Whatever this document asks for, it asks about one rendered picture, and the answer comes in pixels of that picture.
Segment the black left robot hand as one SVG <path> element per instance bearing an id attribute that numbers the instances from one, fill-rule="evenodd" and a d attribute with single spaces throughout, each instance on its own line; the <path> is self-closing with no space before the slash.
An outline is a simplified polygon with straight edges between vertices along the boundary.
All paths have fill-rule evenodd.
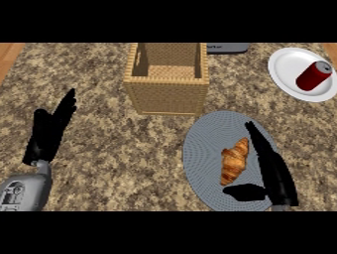
<path id="1" fill-rule="evenodd" d="M 64 132 L 78 111 L 76 90 L 72 89 L 54 113 L 39 108 L 35 111 L 33 134 L 29 141 L 23 163 L 29 166 L 41 160 L 52 162 L 60 150 Z"/>

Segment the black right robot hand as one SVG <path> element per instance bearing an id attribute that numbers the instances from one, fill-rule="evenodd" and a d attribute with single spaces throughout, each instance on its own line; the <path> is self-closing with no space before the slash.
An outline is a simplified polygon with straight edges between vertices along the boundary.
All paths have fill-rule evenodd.
<path id="1" fill-rule="evenodd" d="M 281 155 L 272 150 L 271 144 L 261 134 L 253 122 L 246 123 L 250 131 L 250 145 L 253 145 L 264 186 L 244 184 L 224 186 L 224 193 L 237 201 L 265 200 L 270 197 L 272 205 L 299 206 L 298 192 L 292 174 Z"/>

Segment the golden brown croissant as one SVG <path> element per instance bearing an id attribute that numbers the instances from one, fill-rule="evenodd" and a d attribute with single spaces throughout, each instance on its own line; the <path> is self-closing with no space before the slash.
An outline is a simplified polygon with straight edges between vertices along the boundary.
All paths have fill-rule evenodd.
<path id="1" fill-rule="evenodd" d="M 236 144 L 236 147 L 222 151 L 222 177 L 221 184 L 227 186 L 240 177 L 247 168 L 247 159 L 250 153 L 250 140 L 244 137 Z"/>

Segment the grey round placemat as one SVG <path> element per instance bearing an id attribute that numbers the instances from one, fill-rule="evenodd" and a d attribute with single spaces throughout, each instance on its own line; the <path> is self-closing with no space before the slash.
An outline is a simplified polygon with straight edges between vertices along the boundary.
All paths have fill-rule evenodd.
<path id="1" fill-rule="evenodd" d="M 237 201 L 224 193 L 222 151 L 231 149 L 237 142 L 250 138 L 247 122 L 253 122 L 268 140 L 272 150 L 278 151 L 267 130 L 249 116 L 236 111 L 215 111 L 194 123 L 184 142 L 184 170 L 193 190 L 215 211 L 265 211 L 272 207 L 270 197 L 265 200 Z"/>

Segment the tan wicker basket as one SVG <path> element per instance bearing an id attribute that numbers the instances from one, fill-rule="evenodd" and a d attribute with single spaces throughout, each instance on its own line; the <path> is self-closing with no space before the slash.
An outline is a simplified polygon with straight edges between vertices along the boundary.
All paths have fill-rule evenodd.
<path id="1" fill-rule="evenodd" d="M 206 43 L 132 43 L 123 84 L 140 114 L 199 116 L 210 87 Z"/>

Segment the red can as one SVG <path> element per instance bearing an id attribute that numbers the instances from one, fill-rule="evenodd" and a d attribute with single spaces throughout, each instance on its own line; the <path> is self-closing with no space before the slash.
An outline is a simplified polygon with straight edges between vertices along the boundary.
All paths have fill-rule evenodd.
<path id="1" fill-rule="evenodd" d="M 333 66 L 326 61 L 317 61 L 311 64 L 306 68 L 303 73 L 296 79 L 298 87 L 305 90 L 311 91 L 321 82 L 332 76 L 333 74 Z"/>

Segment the white round plate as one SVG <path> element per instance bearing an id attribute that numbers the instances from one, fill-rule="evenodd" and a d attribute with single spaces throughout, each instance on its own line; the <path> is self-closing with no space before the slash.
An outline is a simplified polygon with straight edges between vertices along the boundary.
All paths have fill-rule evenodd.
<path id="1" fill-rule="evenodd" d="M 274 52 L 268 60 L 270 76 L 281 90 L 293 97 L 309 102 L 323 102 L 332 99 L 337 94 L 337 70 L 332 68 L 333 73 L 318 86 L 305 91 L 299 88 L 296 80 L 309 66 L 329 60 L 302 48 L 283 48 Z"/>

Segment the dark grey flat appliance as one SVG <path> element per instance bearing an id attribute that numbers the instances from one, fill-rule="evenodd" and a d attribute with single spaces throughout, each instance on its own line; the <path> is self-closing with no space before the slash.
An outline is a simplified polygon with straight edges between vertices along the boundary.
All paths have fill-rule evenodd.
<path id="1" fill-rule="evenodd" d="M 249 51 L 250 43 L 209 43 L 207 53 L 213 55 L 241 54 Z"/>

